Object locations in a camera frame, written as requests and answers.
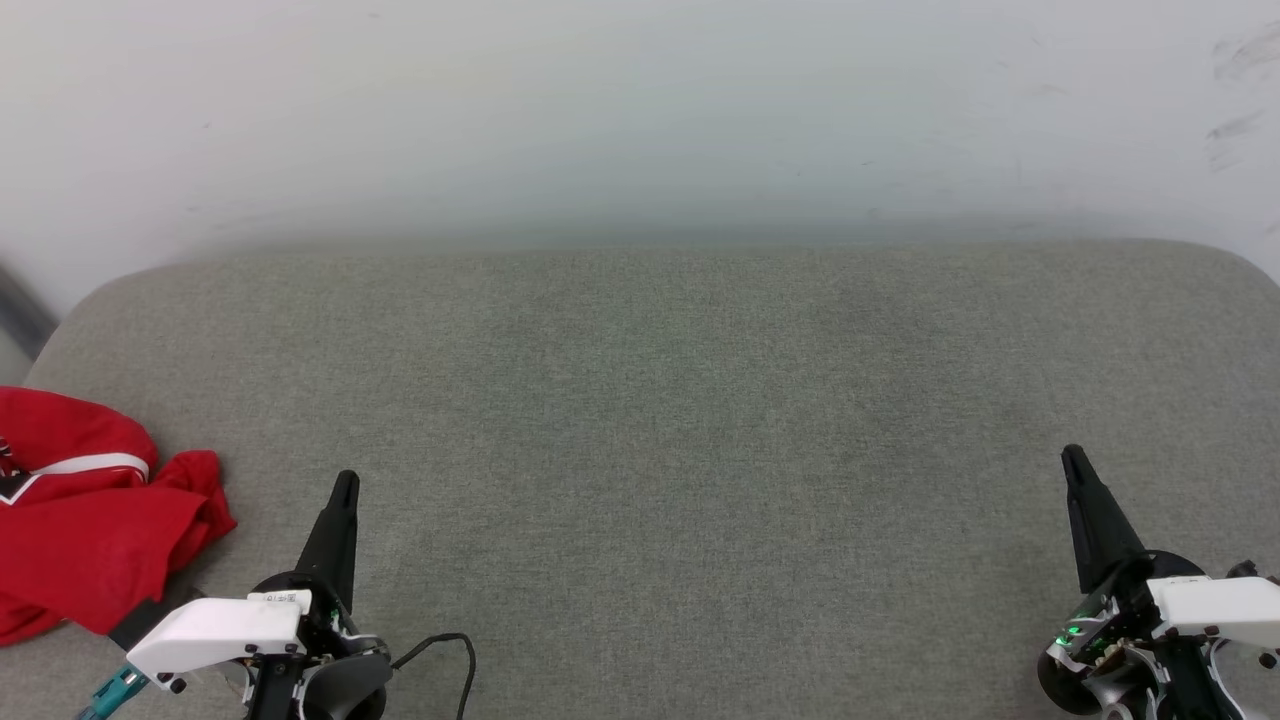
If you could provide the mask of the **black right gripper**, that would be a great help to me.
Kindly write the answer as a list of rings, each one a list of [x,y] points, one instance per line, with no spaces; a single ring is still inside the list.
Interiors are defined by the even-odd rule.
[[[1061,452],[1082,603],[1037,661],[1061,710],[1105,719],[1213,719],[1208,639],[1162,629],[1151,580],[1201,575],[1192,561],[1147,551],[1085,451]]]

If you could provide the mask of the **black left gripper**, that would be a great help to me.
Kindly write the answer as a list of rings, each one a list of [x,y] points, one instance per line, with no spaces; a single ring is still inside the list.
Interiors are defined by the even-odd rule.
[[[356,629],[355,555],[360,477],[338,473],[294,571],[260,583],[251,600],[301,607],[296,641],[246,661],[247,719],[380,719],[383,639]]]

